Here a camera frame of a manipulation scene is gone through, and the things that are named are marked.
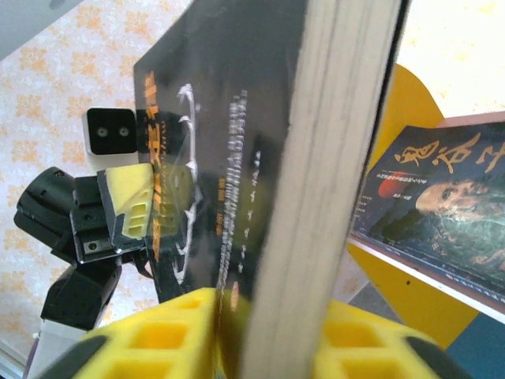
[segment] wallpaper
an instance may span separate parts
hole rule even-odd
[[[0,62],[0,343],[28,355],[47,289],[66,264],[13,224],[31,180],[56,165],[90,174],[83,111],[133,108],[133,63],[170,27],[189,0],[84,0]],[[413,0],[398,61],[425,82],[447,116],[505,108],[505,5],[489,1]],[[335,296],[349,300],[365,284],[351,258]],[[152,282],[133,266],[103,323],[156,304]]]

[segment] book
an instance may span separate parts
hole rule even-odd
[[[227,377],[310,373],[407,5],[195,0],[134,67],[157,294],[216,288]]]
[[[368,173],[352,235],[505,309],[505,122],[406,126]]]

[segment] orange floral pattern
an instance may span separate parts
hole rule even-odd
[[[79,96],[79,97],[69,97],[69,105],[67,106],[67,117],[78,117],[80,118],[82,114],[91,106],[92,100],[89,97]]]
[[[28,235],[19,229],[6,229],[3,248],[5,250],[26,250],[28,248]]]
[[[7,203],[0,210],[0,340],[21,356],[38,332],[47,289],[68,265],[16,228],[19,196],[51,166],[92,174],[82,114],[89,107],[134,108],[134,63],[189,1],[168,11],[167,0],[84,0],[0,62],[0,189]],[[127,266],[102,324],[156,304],[152,280]]]
[[[12,207],[17,204],[19,196],[21,196],[24,191],[24,186],[9,186],[7,188],[9,191],[9,194],[7,195],[7,205]]]
[[[94,77],[96,75],[95,57],[96,55],[91,53],[74,51],[72,53],[72,73],[82,73]]]
[[[63,162],[84,164],[84,144],[80,141],[63,142]]]
[[[149,37],[148,31],[148,13],[144,12],[126,12],[125,31],[139,36]]]
[[[17,140],[13,141],[13,150],[12,150],[12,161],[23,162],[23,163],[32,163],[35,166],[39,167],[39,153],[37,152],[37,145],[39,142],[37,141],[27,141],[27,140]]]
[[[121,70],[121,76],[131,77],[133,75],[133,65],[138,60],[139,57],[135,55],[122,55],[121,65],[119,66],[119,69]]]

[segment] book cover illustration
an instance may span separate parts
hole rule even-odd
[[[368,173],[353,233],[505,303],[503,156],[505,122],[407,126]]]
[[[134,68],[159,301],[216,287],[229,357],[253,300],[304,18],[305,0],[196,0]]]

